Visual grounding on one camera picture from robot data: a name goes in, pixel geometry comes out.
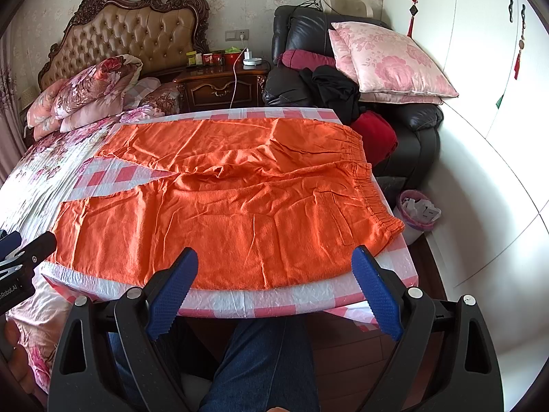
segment pink floral pillow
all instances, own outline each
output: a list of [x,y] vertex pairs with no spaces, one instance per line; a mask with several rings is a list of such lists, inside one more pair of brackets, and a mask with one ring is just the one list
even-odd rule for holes
[[337,31],[328,30],[328,35],[330,36],[331,49],[334,51],[334,57],[336,58],[336,68],[353,82],[358,83],[359,77],[356,75],[349,47]]
[[50,116],[44,122],[41,122],[40,124],[35,126],[32,133],[34,135],[35,141],[38,141],[45,136],[48,136],[54,131],[58,131],[61,128],[61,122],[62,121],[60,119],[56,119],[54,116]]
[[65,117],[62,120],[61,133],[76,130],[109,116],[119,115],[123,110],[123,91],[130,83],[132,77],[133,73],[131,72],[120,79],[109,94],[84,105],[72,115]]
[[383,104],[436,104],[441,105],[442,99],[438,96],[413,96],[409,94],[391,93],[360,93],[361,102],[378,102]]
[[86,68],[70,79],[70,82],[59,92],[53,103],[54,116],[57,119],[64,119],[84,105],[106,96],[114,89],[117,82],[128,74],[132,74],[128,85],[135,85],[142,67],[141,60],[124,54],[109,57],[97,65]]
[[131,124],[145,119],[153,119],[155,117],[164,117],[164,111],[158,108],[153,108],[150,105],[144,105],[137,108],[124,111],[120,116],[120,122],[123,124]]
[[31,108],[27,111],[27,125],[29,127],[35,127],[51,116],[53,101],[56,100],[57,94],[68,81],[68,79],[59,79],[52,83],[32,103]]
[[361,93],[457,97],[446,77],[410,37],[369,23],[331,25],[351,51]]
[[162,112],[164,116],[181,113],[177,84],[165,83],[159,86],[155,91],[150,92],[142,98],[139,106],[150,106]]

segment wall socket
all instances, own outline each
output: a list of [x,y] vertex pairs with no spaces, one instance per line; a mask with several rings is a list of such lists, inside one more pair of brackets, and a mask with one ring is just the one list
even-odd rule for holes
[[244,35],[244,40],[250,38],[250,30],[232,30],[225,31],[225,41],[226,42],[239,42],[241,34]]

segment person's hand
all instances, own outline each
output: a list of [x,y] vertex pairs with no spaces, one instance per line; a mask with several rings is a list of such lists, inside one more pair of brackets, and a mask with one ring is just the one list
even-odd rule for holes
[[34,393],[36,380],[31,367],[28,365],[27,351],[19,344],[21,333],[14,321],[8,319],[4,334],[9,344],[14,347],[12,359],[8,361],[9,370],[12,371],[13,376],[26,393]]

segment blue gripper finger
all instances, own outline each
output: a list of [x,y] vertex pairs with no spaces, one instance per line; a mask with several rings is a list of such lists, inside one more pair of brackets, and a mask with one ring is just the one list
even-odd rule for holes
[[372,265],[374,257],[362,247],[352,252],[351,269],[364,297],[368,301],[381,331],[398,341],[404,332],[400,324],[400,307]]
[[0,240],[0,261],[5,260],[11,252],[21,246],[21,234],[17,231],[6,235]]
[[182,253],[153,302],[149,304],[147,334],[153,341],[169,332],[175,316],[198,273],[198,256],[193,249]]

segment ornate headboard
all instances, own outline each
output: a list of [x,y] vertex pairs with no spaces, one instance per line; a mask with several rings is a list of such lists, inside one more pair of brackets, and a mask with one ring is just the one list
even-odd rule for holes
[[189,51],[208,52],[209,10],[206,0],[83,0],[51,46],[38,86],[120,54],[139,57],[142,75],[185,66]]

